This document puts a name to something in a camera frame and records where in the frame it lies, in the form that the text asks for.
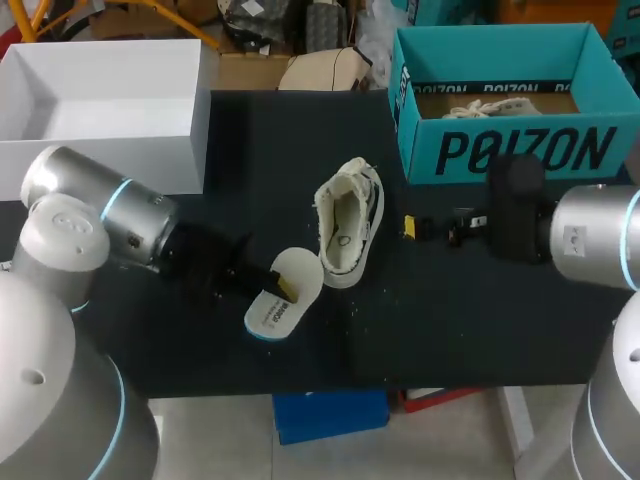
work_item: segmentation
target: red object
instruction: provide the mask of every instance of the red object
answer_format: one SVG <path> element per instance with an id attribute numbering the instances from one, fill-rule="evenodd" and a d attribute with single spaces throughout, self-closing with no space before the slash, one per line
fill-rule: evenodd
<path id="1" fill-rule="evenodd" d="M 404 408 L 405 412 L 413 413 L 419 410 L 424 410 L 425 408 L 434 407 L 442 403 L 450 402 L 457 398 L 466 397 L 467 395 L 471 395 L 472 393 L 477 393 L 480 391 L 482 391 L 481 388 L 461 388 L 459 390 L 444 389 L 439 392 L 432 393 L 431 395 L 416 398 L 414 400 L 408 400 L 405 392 L 398 392 L 398 399 L 400 400 L 400 404 Z"/>
<path id="2" fill-rule="evenodd" d="M 0 58 L 4 57 L 4 54 L 7 53 L 11 44 L 20 43 L 21 41 L 22 34 L 20 33 L 20 30 L 18 30 L 17 26 L 10 28 L 0 35 Z"/>

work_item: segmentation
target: plastic bag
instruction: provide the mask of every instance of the plastic bag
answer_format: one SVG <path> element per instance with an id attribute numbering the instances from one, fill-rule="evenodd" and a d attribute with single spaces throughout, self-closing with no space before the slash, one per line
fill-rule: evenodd
<path id="1" fill-rule="evenodd" d="M 391 0 L 367 0 L 367 9 L 358 13 L 356 45 L 373 62 L 370 75 L 375 86 L 389 86 L 393 39 L 398 28 L 409 25 L 407 18 Z"/>

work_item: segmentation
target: white box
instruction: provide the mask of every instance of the white box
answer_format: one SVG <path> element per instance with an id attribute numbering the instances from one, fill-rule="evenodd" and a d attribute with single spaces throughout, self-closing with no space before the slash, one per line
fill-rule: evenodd
<path id="1" fill-rule="evenodd" d="M 211 66 L 200 40 L 12 45 L 0 64 L 0 201 L 65 145 L 163 194 L 202 193 Z"/>

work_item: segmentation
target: floor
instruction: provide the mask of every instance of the floor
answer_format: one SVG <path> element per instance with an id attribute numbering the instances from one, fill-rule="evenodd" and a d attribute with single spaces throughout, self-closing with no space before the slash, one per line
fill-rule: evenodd
<path id="1" fill-rule="evenodd" d="M 563 389 L 525 390 L 534 428 Z M 513 480 L 512 457 L 494 391 L 414 414 L 386 428 L 281 446 L 271 397 L 152 401 L 162 418 L 156 480 Z M 561 462 L 549 480 L 573 480 Z"/>

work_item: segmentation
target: black table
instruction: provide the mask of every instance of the black table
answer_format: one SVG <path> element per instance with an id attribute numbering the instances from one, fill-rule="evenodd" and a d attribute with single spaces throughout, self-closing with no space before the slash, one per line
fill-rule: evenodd
<path id="1" fill-rule="evenodd" d="M 114 265 L 81 327 L 150 397 L 588 380 L 630 294 L 569 282 L 552 265 L 497 261 L 480 242 L 451 251 L 403 239 L 405 213 L 443 220 L 481 205 L 484 188 L 409 187 L 383 92 L 214 93 L 206 193 L 178 200 L 190 220 L 254 232 L 251 255 L 270 265 L 290 246 L 317 251 L 313 194 L 355 156 L 377 166 L 386 196 L 365 276 L 349 290 L 325 287 L 287 340 L 249 335 L 246 299 L 199 309 L 152 273 Z M 0 204 L 0 260 L 25 215 Z"/>

